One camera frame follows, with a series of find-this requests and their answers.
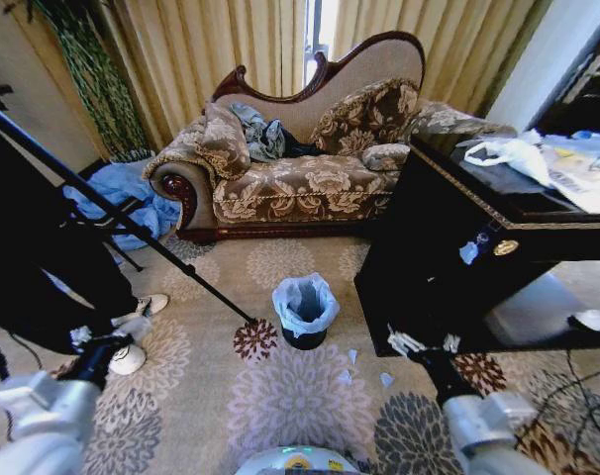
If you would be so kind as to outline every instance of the black trash can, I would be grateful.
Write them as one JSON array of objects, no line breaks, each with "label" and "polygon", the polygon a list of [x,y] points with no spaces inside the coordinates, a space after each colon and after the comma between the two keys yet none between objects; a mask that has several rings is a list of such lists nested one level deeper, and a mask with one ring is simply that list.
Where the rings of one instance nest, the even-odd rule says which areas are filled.
[{"label": "black trash can", "polygon": [[324,338],[327,337],[327,331],[322,330],[321,332],[317,333],[304,333],[296,338],[291,330],[288,330],[285,327],[283,327],[282,335],[284,336],[284,339],[287,340],[287,343],[289,343],[294,348],[314,349],[320,346],[322,341],[324,341]]},{"label": "black trash can", "polygon": [[[284,339],[298,349],[317,348],[327,337],[327,328],[340,309],[329,284],[318,273],[284,279],[273,291],[272,299]],[[322,320],[320,323],[312,325],[319,319]],[[297,329],[297,333],[305,332],[295,336],[285,325]]]}]

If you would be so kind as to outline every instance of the tripod leg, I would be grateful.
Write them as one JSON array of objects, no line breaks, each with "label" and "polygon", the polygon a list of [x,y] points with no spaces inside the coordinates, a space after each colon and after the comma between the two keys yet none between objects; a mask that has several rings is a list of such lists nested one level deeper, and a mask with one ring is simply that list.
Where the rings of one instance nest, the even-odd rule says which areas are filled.
[{"label": "tripod leg", "polygon": [[223,302],[225,305],[227,305],[237,314],[243,317],[250,325],[255,325],[258,323],[257,319],[254,319],[245,312],[243,312],[230,299],[228,299],[225,295],[223,295],[221,292],[215,289],[212,285],[210,285],[203,277],[197,274],[196,269],[191,264],[186,265],[186,267],[182,268],[181,270],[184,274],[196,280],[197,283],[199,283],[204,289],[213,294],[217,299],[219,299],[221,302]]},{"label": "tripod leg", "polygon": [[194,267],[187,265],[181,261],[176,255],[170,252],[165,246],[163,246],[158,240],[152,238],[150,230],[143,226],[138,225],[133,221],[126,213],[123,213],[117,207],[95,191],[91,185],[83,180],[78,174],[71,171],[65,164],[60,162],[55,156],[51,154],[46,148],[36,142],[32,137],[27,135],[22,129],[14,124],[7,116],[0,111],[0,131],[7,134],[12,140],[19,144],[22,148],[28,151],[34,158],[43,163],[55,174],[64,178],[64,180],[84,196],[86,196],[93,203],[102,208],[106,213],[113,216],[116,221],[123,225],[128,231],[131,231],[132,235],[137,236],[143,240],[146,244],[161,254],[166,260],[170,261],[173,265],[181,269],[181,271],[189,277],[196,280],[206,290],[214,294],[224,304],[234,310],[237,314],[247,320],[250,324],[255,324],[256,319],[253,319],[248,314],[243,312],[239,307],[234,305],[230,299],[219,292],[217,289],[212,287],[205,279],[198,276]]},{"label": "tripod leg", "polygon": [[113,247],[113,250],[115,250],[118,254],[120,254],[129,264],[131,264],[133,267],[135,267],[135,270],[137,270],[138,272],[142,272],[144,270],[143,267],[141,267],[139,264],[137,264],[134,260],[131,259],[131,257],[126,254],[121,247],[119,247],[116,243],[115,240],[112,239],[111,237],[108,237],[106,239],[104,239],[104,241],[109,244],[111,247]]}]

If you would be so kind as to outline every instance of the wooden table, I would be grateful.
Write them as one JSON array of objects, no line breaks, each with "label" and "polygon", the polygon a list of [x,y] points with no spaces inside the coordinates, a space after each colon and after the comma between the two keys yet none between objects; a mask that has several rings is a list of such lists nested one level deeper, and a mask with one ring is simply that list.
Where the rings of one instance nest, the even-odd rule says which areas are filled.
[{"label": "wooden table", "polygon": [[[563,260],[600,259],[600,215],[544,190],[494,191],[460,166],[460,139],[412,137],[355,277],[378,356],[395,354],[388,324],[428,345],[455,333],[461,352],[504,349],[483,321],[491,309]],[[478,248],[471,264],[459,255],[469,242]],[[571,330],[533,347],[598,345],[600,335]]]}]

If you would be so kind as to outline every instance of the rug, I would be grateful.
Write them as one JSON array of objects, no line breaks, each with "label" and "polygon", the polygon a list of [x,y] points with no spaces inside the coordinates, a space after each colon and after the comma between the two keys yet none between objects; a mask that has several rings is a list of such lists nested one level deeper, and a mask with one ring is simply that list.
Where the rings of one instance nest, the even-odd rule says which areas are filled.
[{"label": "rug", "polygon": [[[154,317],[137,373],[110,375],[99,400],[84,473],[223,474],[252,454],[294,443],[329,447],[372,474],[458,474],[448,429],[426,372],[405,358],[378,358],[352,279],[368,250],[354,237],[249,239],[169,246],[249,315],[249,327],[150,249],[122,264],[137,295],[171,301]],[[319,272],[342,309],[317,349],[292,348],[281,335],[271,292],[285,277]],[[589,305],[600,305],[600,262],[566,263],[554,273]],[[0,331],[13,374],[34,357]],[[68,357],[35,345],[42,364]],[[349,350],[357,351],[353,364]],[[536,407],[557,387],[600,369],[600,349],[469,354],[456,365],[479,391],[515,389]],[[342,377],[348,371],[350,381]],[[389,387],[381,373],[394,378]],[[555,474],[600,474],[600,376],[551,398],[519,449]],[[585,424],[584,431],[579,428]],[[0,445],[7,422],[0,412]]]}]

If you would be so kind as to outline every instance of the gray cloth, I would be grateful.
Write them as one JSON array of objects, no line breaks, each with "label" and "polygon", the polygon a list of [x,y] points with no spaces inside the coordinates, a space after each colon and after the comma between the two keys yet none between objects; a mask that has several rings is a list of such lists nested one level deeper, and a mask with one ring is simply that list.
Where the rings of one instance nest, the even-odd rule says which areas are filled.
[{"label": "gray cloth", "polygon": [[245,130],[252,160],[272,162],[282,157],[285,140],[279,120],[268,124],[259,111],[241,102],[232,103],[230,110],[239,118]]}]

